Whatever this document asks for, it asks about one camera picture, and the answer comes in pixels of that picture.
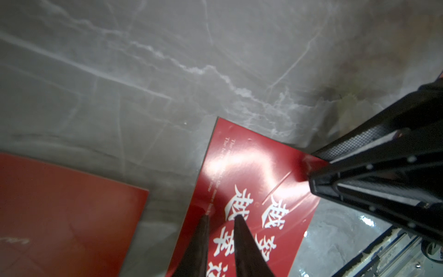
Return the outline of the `red card white characters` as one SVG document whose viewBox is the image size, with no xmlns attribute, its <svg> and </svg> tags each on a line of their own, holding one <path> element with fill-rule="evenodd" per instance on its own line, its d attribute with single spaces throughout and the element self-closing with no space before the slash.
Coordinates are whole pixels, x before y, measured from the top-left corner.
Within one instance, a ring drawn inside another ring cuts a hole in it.
<svg viewBox="0 0 443 277">
<path fill-rule="evenodd" d="M 326 161 L 218 118 L 167 276 L 185 257 L 203 216 L 209 219 L 209 277 L 233 277 L 234 219 L 244 217 L 277 277 L 289 275 L 319 198 L 308 175 Z"/>
</svg>

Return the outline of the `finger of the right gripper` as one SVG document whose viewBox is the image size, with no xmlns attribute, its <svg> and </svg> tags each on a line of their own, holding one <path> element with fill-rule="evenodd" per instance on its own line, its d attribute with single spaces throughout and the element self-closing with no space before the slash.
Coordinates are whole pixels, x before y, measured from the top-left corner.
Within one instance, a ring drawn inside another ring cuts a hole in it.
<svg viewBox="0 0 443 277">
<path fill-rule="evenodd" d="M 315 152 L 311 192 L 443 241 L 443 80 L 421 85 Z"/>
</svg>

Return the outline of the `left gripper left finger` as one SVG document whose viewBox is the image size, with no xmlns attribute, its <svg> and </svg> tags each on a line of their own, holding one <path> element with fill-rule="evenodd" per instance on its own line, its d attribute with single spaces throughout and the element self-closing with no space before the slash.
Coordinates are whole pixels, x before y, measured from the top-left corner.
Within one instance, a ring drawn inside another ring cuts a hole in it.
<svg viewBox="0 0 443 277">
<path fill-rule="evenodd" d="M 209 238 L 210 218 L 204 215 L 172 277 L 206 277 Z"/>
</svg>

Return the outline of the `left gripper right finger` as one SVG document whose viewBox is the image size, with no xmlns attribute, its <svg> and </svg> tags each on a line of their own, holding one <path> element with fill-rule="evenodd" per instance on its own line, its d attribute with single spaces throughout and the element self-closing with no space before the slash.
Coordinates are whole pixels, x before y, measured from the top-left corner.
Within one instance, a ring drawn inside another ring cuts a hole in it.
<svg viewBox="0 0 443 277">
<path fill-rule="evenodd" d="M 234 246 L 237 277 L 274 277 L 241 215 L 234 219 Z"/>
</svg>

